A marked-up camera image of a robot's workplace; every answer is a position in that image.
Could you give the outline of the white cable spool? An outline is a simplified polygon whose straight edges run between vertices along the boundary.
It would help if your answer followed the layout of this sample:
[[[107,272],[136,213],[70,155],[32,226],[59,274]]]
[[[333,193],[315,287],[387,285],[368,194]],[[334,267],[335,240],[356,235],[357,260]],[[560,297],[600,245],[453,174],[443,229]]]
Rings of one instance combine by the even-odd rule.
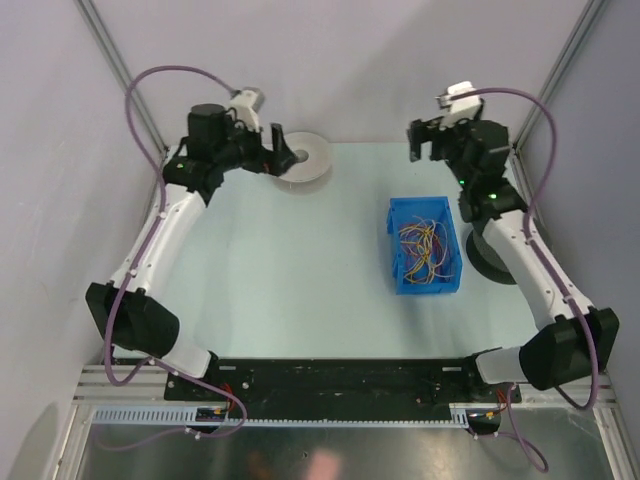
[[[319,190],[331,177],[331,144],[320,135],[293,132],[285,135],[287,145],[296,154],[297,163],[272,183],[285,192],[307,194]]]

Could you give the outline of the right aluminium frame post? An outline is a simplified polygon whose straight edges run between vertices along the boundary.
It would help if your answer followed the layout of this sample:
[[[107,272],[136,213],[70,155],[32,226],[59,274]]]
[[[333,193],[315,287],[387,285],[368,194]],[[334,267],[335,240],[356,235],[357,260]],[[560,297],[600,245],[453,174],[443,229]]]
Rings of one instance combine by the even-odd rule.
[[[545,79],[538,95],[540,101],[549,105],[567,76],[572,64],[577,59],[582,44],[588,39],[609,5],[610,1],[607,0],[589,0],[586,2],[585,7]],[[513,146],[516,150],[521,149],[526,144],[541,116],[542,112],[539,107],[532,106],[530,108],[523,126],[515,136]]]

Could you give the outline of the aluminium frame post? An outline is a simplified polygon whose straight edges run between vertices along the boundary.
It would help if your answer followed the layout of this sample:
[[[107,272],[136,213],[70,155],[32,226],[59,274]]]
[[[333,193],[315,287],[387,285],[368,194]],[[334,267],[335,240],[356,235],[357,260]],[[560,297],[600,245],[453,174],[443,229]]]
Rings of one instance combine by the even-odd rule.
[[[577,59],[582,44],[588,39],[609,5],[610,1],[607,0],[589,0],[586,2],[585,7],[545,79],[538,95],[540,101],[549,105],[567,76],[572,64]],[[539,107],[532,106],[530,108],[523,126],[515,136],[513,146],[516,150],[521,149],[526,144],[541,116],[542,112]]]
[[[95,2],[92,0],[74,0],[73,3],[78,9],[89,32],[93,36],[113,77],[121,90],[126,92],[126,89],[134,79],[134,76],[131,74],[124,57],[114,41]],[[152,119],[151,113],[143,97],[139,93],[133,93],[132,102],[133,110],[140,120],[145,133],[151,140],[154,150],[158,154],[165,152],[167,146],[161,137],[156,123]]]

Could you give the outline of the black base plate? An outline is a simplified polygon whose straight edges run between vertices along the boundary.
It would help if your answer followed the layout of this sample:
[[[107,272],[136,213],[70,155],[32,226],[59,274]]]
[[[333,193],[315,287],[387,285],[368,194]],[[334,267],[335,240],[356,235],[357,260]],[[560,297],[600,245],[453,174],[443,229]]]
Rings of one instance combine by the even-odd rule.
[[[494,407],[506,383],[484,383],[462,359],[219,359],[197,386],[174,374],[168,401],[213,402],[228,387],[252,420],[426,422],[448,420],[450,405]]]

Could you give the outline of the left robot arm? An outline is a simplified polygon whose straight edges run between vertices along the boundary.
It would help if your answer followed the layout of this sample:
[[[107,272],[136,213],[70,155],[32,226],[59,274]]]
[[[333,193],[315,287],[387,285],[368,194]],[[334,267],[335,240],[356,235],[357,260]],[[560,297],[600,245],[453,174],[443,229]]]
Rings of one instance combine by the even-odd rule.
[[[195,343],[160,296],[227,172],[280,177],[295,165],[281,125],[271,124],[272,143],[265,147],[256,120],[239,105],[192,107],[188,133],[162,167],[154,205],[132,250],[107,282],[92,283],[85,295],[107,352],[118,346],[186,374],[187,389],[202,400],[221,387],[220,374],[209,368],[215,356]]]

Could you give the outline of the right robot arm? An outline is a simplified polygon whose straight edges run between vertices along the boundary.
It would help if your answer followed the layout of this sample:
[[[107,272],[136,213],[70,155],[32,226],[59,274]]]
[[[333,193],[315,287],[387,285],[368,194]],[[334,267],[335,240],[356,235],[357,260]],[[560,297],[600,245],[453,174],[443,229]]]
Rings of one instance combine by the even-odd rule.
[[[619,320],[598,309],[559,266],[531,218],[530,208],[505,176],[509,157],[506,127],[489,120],[447,127],[441,117],[415,120],[407,131],[410,159],[443,160],[458,181],[464,222],[495,252],[524,295],[537,333],[524,345],[474,355],[461,388],[484,401],[498,383],[526,382],[538,390],[574,380],[596,379],[606,367]]]

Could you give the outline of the left aluminium frame post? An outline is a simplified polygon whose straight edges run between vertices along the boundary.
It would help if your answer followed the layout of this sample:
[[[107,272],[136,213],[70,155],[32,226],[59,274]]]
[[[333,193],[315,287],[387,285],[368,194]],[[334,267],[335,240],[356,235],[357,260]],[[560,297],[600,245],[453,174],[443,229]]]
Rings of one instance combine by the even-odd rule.
[[[126,92],[126,89],[134,79],[134,76],[131,74],[124,57],[114,41],[95,2],[92,0],[74,0],[73,3],[78,9],[89,32],[93,36],[113,77],[121,90]],[[133,93],[132,102],[133,110],[140,120],[145,133],[151,140],[154,150],[158,154],[165,152],[167,146],[161,137],[156,123],[152,119],[151,113],[143,97],[139,93]]]

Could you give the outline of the blue plastic bin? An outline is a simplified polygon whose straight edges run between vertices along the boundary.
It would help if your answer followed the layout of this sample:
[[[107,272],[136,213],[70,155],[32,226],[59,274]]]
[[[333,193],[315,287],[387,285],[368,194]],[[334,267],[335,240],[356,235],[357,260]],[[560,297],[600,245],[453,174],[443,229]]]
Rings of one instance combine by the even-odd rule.
[[[458,291],[463,262],[445,196],[392,198],[386,227],[398,295]]]

